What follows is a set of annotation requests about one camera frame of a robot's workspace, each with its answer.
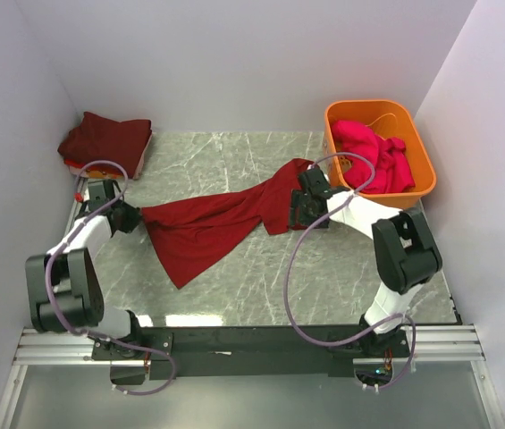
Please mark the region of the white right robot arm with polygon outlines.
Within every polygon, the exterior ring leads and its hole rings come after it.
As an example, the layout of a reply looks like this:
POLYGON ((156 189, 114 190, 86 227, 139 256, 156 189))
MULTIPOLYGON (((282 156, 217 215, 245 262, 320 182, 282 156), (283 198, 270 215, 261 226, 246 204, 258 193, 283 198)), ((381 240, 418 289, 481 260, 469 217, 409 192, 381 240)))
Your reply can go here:
POLYGON ((354 190, 333 187, 316 166, 301 173, 298 181, 300 189, 291 194, 289 221, 306 228, 300 238, 304 240, 309 232, 330 222, 362 233, 373 242, 381 282, 372 305, 360 318, 358 333, 345 340, 321 341, 304 332, 291 313, 288 288, 293 263, 289 263, 283 296, 291 327, 317 346, 338 348, 357 342, 363 353, 377 357, 407 319, 411 300, 442 269, 442 256, 425 215, 416 207, 384 206, 354 190))

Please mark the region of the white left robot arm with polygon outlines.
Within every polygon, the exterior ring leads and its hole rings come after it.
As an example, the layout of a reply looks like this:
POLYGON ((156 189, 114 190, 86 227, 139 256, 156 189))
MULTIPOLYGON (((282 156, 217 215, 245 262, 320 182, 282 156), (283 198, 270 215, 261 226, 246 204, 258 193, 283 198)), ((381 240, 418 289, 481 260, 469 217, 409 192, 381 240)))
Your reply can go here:
POLYGON ((25 263, 32 326, 38 332, 113 340, 121 357, 136 358, 145 347, 139 321, 130 310, 105 304, 94 260, 115 233, 137 228, 140 209, 125 202, 112 179, 89 181, 76 200, 79 211, 62 241, 25 263))

